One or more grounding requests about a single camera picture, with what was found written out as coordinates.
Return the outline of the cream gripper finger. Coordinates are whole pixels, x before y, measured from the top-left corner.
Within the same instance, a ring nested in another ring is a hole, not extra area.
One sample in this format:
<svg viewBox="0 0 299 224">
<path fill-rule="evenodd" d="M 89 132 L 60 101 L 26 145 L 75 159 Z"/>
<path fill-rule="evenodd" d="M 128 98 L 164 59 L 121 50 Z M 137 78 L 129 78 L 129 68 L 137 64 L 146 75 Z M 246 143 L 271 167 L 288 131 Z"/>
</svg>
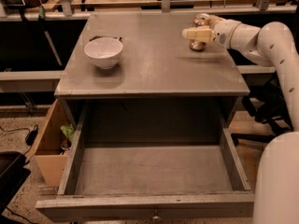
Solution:
<svg viewBox="0 0 299 224">
<path fill-rule="evenodd" d="M 211 15 L 209 19 L 209 26 L 214 27 L 217 23 L 223 22 L 224 18 L 216 16 L 216 15 Z"/>
<path fill-rule="evenodd" d="M 204 43 L 209 43 L 215 38 L 214 31 L 206 27 L 191 27 L 184 29 L 182 35 L 185 38 L 198 40 Z"/>
</svg>

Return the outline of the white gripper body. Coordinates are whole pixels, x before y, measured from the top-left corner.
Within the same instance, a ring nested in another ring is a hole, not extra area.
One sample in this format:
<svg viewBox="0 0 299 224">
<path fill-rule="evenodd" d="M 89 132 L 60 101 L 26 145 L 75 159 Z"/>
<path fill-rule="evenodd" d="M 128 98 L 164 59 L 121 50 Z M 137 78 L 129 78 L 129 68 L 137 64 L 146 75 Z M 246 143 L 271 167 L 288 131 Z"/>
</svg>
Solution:
<svg viewBox="0 0 299 224">
<path fill-rule="evenodd" d="M 230 41 L 236 27 L 240 24 L 240 21 L 225 20 L 219 21 L 214 25 L 214 43 L 225 49 L 230 48 Z"/>
</svg>

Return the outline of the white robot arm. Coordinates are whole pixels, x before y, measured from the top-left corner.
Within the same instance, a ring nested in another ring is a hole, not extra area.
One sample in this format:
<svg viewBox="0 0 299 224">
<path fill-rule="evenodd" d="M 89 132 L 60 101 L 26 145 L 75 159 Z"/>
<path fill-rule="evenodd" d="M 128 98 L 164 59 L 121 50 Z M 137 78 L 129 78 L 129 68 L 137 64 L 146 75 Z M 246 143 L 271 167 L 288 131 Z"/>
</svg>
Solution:
<svg viewBox="0 0 299 224">
<path fill-rule="evenodd" d="M 253 206 L 253 224 L 299 224 L 299 56 L 292 32 L 282 22 L 255 27 L 240 21 L 202 14 L 203 25 L 182 35 L 234 49 L 261 66 L 276 70 L 279 92 L 270 116 L 290 126 L 265 147 L 260 158 Z"/>
</svg>

